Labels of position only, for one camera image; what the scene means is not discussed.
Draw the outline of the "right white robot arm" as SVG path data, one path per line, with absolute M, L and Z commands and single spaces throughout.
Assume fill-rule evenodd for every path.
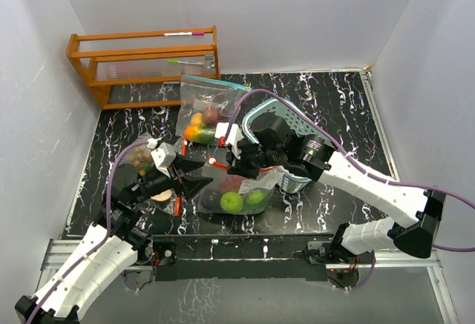
M 286 120 L 264 113 L 252 122 L 257 139 L 246 139 L 237 125 L 219 136 L 229 149 L 227 172 L 255 179 L 260 171 L 281 166 L 295 176 L 311 179 L 378 208 L 386 218 L 360 225 L 339 225 L 330 242 L 309 246 L 306 256 L 319 262 L 350 262 L 365 252 L 400 250 L 427 259 L 442 218 L 445 196 L 437 191 L 416 190 L 393 184 L 386 176 L 372 176 L 350 157 L 316 134 L 298 135 Z

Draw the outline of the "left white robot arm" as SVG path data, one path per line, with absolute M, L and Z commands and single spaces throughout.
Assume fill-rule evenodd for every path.
M 147 176 L 117 159 L 108 177 L 104 208 L 62 267 L 33 296 L 15 305 L 23 323 L 79 323 L 101 293 L 134 263 L 147 263 L 153 245 L 137 229 L 137 205 L 168 190 L 192 199 L 212 178 L 193 176 L 204 166 L 165 148 L 151 153 Z

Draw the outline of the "orange-zipper clear bag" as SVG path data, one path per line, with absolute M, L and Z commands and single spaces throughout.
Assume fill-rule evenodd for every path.
M 257 179 L 228 174 L 225 165 L 209 158 L 201 174 L 213 179 L 198 197 L 197 210 L 202 214 L 231 214 L 239 216 L 260 214 L 274 193 L 283 172 L 279 167 L 261 170 Z
M 120 163 L 133 165 L 144 181 L 152 180 L 161 173 L 157 170 L 151 155 L 151 149 L 146 145 L 134 146 L 122 158 Z M 155 209 L 168 215 L 180 216 L 183 210 L 183 199 L 173 189 L 154 195 L 139 204 L 142 209 Z

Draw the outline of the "green lime fruit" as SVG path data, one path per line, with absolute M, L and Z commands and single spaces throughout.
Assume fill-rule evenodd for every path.
M 259 208 L 266 198 L 266 191 L 254 189 L 245 197 L 245 205 L 248 208 Z

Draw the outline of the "white round bun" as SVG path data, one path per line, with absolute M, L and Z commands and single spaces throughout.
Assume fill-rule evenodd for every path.
M 168 189 L 166 191 L 163 191 L 160 194 L 157 194 L 155 196 L 151 197 L 151 200 L 154 202 L 159 202 L 159 203 L 167 203 L 172 197 L 174 193 L 171 189 Z

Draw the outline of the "green yellow mango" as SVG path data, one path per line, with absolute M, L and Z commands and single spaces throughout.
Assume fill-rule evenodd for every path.
M 184 138 L 190 142 L 210 145 L 214 142 L 215 128 L 206 126 L 202 113 L 195 113 L 191 117 L 190 125 L 184 131 Z

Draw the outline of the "red grape bunch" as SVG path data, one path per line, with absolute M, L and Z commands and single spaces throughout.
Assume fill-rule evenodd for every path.
M 240 190 L 240 186 L 244 178 L 242 176 L 237 175 L 228 175 L 220 184 L 219 184 L 219 192 L 222 194 L 228 192 L 235 192 L 237 193 Z

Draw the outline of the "light blue plastic basket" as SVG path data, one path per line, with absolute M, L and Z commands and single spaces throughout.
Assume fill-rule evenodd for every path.
M 331 169 L 335 153 L 331 142 L 304 120 L 304 114 L 293 103 L 268 99 L 243 118 L 245 137 L 257 144 L 262 167 L 280 165 L 283 176 L 278 187 L 294 194 L 320 179 Z

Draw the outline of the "longan bunch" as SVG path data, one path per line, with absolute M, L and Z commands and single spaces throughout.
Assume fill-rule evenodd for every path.
M 151 152 L 145 145 L 130 149 L 125 155 L 125 163 L 133 165 L 142 176 L 145 176 L 154 165 Z

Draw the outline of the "blue-zipper clear bag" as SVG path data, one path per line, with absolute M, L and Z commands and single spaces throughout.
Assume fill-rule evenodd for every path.
M 249 87 L 217 79 L 183 76 L 176 135 L 189 142 L 214 145 L 217 124 L 228 122 Z

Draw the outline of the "red apple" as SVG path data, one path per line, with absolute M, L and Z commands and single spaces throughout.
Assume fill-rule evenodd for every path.
M 218 120 L 218 111 L 213 107 L 207 107 L 202 112 L 202 120 L 204 125 L 215 125 Z

